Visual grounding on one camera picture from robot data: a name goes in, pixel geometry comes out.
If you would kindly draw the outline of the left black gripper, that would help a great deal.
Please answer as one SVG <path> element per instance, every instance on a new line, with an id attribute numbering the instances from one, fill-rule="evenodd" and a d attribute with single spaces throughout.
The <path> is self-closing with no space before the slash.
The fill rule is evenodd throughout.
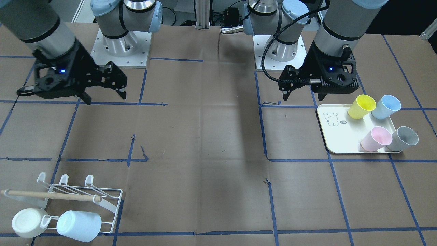
<path id="1" fill-rule="evenodd" d="M 312 43 L 303 65 L 298 69 L 287 65 L 279 79 L 286 81 L 278 82 L 284 101 L 293 90 L 306 85 L 319 95 L 350 94 L 360 87 L 356 78 L 356 61 L 348 44 L 340 49 L 340 57 L 334 57 L 326 55 Z"/>

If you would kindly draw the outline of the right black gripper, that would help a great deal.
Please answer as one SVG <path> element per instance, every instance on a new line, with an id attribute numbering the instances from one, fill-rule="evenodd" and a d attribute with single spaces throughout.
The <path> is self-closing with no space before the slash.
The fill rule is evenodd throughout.
<path id="1" fill-rule="evenodd" d="M 59 58 L 47 58 L 41 48 L 35 49 L 33 56 L 36 58 L 34 85 L 18 89 L 18 96 L 37 95 L 43 99 L 74 96 L 91 105 L 92 98 L 85 90 L 100 86 L 115 90 L 126 100 L 127 76 L 112 61 L 104 66 L 95 64 L 78 40 Z"/>

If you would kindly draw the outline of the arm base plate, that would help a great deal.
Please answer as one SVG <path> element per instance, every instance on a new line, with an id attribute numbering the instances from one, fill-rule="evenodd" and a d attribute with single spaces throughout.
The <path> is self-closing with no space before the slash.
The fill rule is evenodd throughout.
<path id="1" fill-rule="evenodd" d="M 253 36 L 254 57 L 256 71 L 258 72 L 262 71 L 261 57 L 270 39 L 270 35 Z M 266 53 L 264 67 L 268 72 L 280 72 L 286 65 L 300 68 L 303 65 L 306 54 L 302 36 L 299 37 L 297 43 L 291 46 L 274 42 Z"/>
<path id="2" fill-rule="evenodd" d="M 98 31 L 91 56 L 95 64 L 113 62 L 120 68 L 147 68 L 152 34 L 130 31 L 126 36 L 110 39 Z"/>

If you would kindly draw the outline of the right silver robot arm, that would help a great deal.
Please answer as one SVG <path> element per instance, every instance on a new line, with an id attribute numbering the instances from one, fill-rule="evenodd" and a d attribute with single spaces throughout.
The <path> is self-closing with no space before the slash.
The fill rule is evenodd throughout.
<path id="1" fill-rule="evenodd" d="M 135 32 L 154 33 L 162 25 L 157 0 L 92 0 L 92 13 L 111 56 L 129 55 L 139 45 Z M 114 61 L 98 65 L 48 0 L 2 0 L 1 24 L 23 42 L 36 59 L 34 85 L 17 89 L 17 96 L 45 100 L 78 97 L 90 105 L 89 87 L 114 90 L 127 97 L 127 76 Z"/>

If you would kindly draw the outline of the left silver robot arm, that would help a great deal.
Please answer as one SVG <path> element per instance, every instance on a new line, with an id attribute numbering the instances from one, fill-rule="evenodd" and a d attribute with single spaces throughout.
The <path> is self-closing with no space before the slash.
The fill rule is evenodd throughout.
<path id="1" fill-rule="evenodd" d="M 328 94 L 350 94 L 359 89 L 352 53 L 386 0 L 331 0 L 327 7 L 310 10 L 299 0 L 248 0 L 242 19 L 248 35 L 269 35 L 261 55 L 264 75 L 277 82 L 287 100 L 290 93 L 309 85 L 318 100 Z M 279 78 L 265 67 L 266 57 L 280 62 L 293 59 L 298 39 L 309 17 L 326 11 L 303 64 L 286 65 Z"/>

